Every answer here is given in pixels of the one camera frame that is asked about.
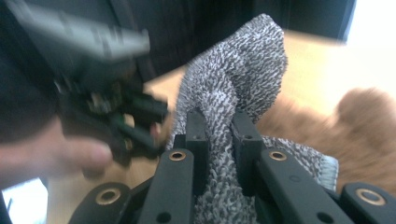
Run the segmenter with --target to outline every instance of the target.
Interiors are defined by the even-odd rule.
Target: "finger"
[[[109,146],[91,138],[67,139],[65,156],[80,169],[93,171],[101,171],[112,162]]]

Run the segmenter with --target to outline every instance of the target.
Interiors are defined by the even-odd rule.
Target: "knit fabric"
[[[171,139],[186,132],[187,113],[199,107],[210,149],[208,182],[195,205],[195,223],[256,223],[254,198],[242,194],[236,179],[230,125],[235,109],[245,110],[253,122],[259,120],[274,103],[286,67],[283,32],[266,15],[189,64],[180,85]],[[338,165],[333,158],[284,139],[264,137],[263,142],[287,150],[319,184],[323,179],[326,188],[335,188]]]

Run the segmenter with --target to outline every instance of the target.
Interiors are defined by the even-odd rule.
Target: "brown fur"
[[[382,91],[352,90],[330,117],[278,98],[257,128],[335,157],[337,191],[360,181],[396,196],[396,102]]]

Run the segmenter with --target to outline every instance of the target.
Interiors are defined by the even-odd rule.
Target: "wooden surface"
[[[396,96],[394,88],[396,49],[351,48],[312,35],[285,33],[285,50],[289,58],[280,97],[288,97],[331,114],[341,97],[356,87],[378,87]],[[176,104],[177,91],[184,68],[148,83],[147,90],[168,98],[170,108]],[[133,160],[130,169],[114,164],[105,178],[88,181],[82,175],[70,175],[49,182],[48,223],[67,223],[79,202],[95,186],[118,181],[131,188],[154,174],[157,161]]]

